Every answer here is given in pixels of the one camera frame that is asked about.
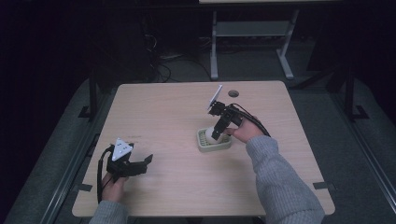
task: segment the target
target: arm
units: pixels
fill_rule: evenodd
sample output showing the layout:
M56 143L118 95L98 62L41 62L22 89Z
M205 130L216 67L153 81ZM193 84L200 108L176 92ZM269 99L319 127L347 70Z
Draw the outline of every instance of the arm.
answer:
M111 174L107 173L102 180L104 185L102 198L90 224L106 224L106 223L127 223L128 211L124 205L120 203L123 196L123 185L127 178L121 177L116 183L113 183Z
M278 153L277 141L262 134L252 122L226 129L247 143L247 154L256 173L257 192L270 224L320 223L324 211L318 198Z

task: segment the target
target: white basket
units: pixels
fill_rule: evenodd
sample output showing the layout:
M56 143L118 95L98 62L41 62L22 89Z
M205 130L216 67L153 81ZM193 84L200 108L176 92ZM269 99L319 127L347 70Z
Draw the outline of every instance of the white basket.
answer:
M231 147L231 136L224 134L221 143L212 145L206 141L205 131L206 129L201 129L197 132L198 148L201 152L223 150Z

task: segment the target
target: gray sweater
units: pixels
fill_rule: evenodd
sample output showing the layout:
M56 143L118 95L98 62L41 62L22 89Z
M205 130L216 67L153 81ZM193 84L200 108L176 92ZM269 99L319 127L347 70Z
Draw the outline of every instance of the gray sweater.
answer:
M318 198L278 153L275 139L264 135L251 138L247 154L268 224L321 222L324 211ZM102 201L90 223L127 223L127 218L124 205Z

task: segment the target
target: table top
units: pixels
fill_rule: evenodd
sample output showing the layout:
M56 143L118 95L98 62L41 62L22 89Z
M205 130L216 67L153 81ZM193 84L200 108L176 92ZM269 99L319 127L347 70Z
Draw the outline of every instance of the table top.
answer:
M223 89L218 100L240 104L258 117L277 140L280 154L318 196L325 213L333 213L329 191L313 187L323 177L284 83L249 81L121 85L83 180L93 188L78 193L73 214L93 215L97 162L119 137L134 143L130 161L154 155L147 173L130 177L125 184L122 203L130 216L264 216L245 144L233 138L228 149L203 153L198 148L197 131L219 120L206 111L219 84ZM239 96L228 96L230 90Z

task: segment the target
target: black cable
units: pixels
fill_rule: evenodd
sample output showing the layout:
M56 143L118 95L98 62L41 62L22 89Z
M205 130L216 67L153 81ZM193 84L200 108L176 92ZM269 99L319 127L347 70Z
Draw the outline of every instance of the black cable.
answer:
M225 44L219 44L218 50L217 50L217 54L236 54L236 53L239 53L239 52L243 52L243 51L244 51L244 50L242 50L241 48L242 48L241 45L240 45L240 44L237 44L237 43L231 43L231 44L227 44L227 45L225 45Z
M110 180L112 180L112 179L113 179L113 176L111 176L110 179L107 180L107 182L103 185L102 189L104 189L107 186L108 182L110 182Z
M241 115L242 117L244 117L244 118L250 120L252 123L254 123L260 129L260 131L262 131L262 133L264 135L267 135L268 137L271 137L271 135L268 133L268 131L265 129L265 127L262 125L262 123L258 119L256 119L253 116L251 116L248 112L240 111L240 110L238 110L236 108L232 108L232 107L229 107L229 108L233 112Z
M211 37L207 37L206 39L207 40L206 40L206 42L204 44L200 44L199 49L198 49L199 51L204 51L206 49L211 48L212 38Z
M202 68L204 68L204 70L205 70L207 76L210 78L210 74L209 74L209 72L207 71L207 69L204 67L203 64L198 63L198 62L196 62L195 60L191 60L191 59L180 59L180 60L178 60L178 61L188 61L188 62L193 62L193 63L196 63L196 64L200 65Z
M239 105L239 104L230 104L230 105L237 105L237 106L239 106L239 108L241 108L243 111L245 111L247 114L249 114L251 117L253 117L253 115L251 115L244 107L242 107L241 105Z
M102 192L103 192L103 188L104 188L104 187L102 187L103 158L105 157L107 152L111 152L112 148L114 148L114 146L106 148L106 150L102 153L102 156L101 156L101 158L100 158L100 160L98 162L98 174L97 174L97 177L96 177L98 203L102 201Z
M135 224L136 223L136 221L138 220L139 218L137 217L135 220L134 220L134 223L133 224Z
M166 79L163 79L163 74L162 74L160 71L158 71L158 73L159 73L160 76L161 76L161 79L163 80L163 83L165 83L165 82L167 82L169 79L171 79L172 70L171 70L168 66L166 66L166 65L164 65L164 64L162 64L162 63L159 63L158 65L161 66L161 67L164 67L166 70L168 70L169 75L166 77Z
M182 58L184 56L186 56L186 55L180 54L180 55L176 55L176 56L173 56L173 57L170 57L170 58L166 58L166 59L165 58L160 58L160 59L161 59L162 63L170 63L170 62L176 61L177 59L180 59L180 58Z

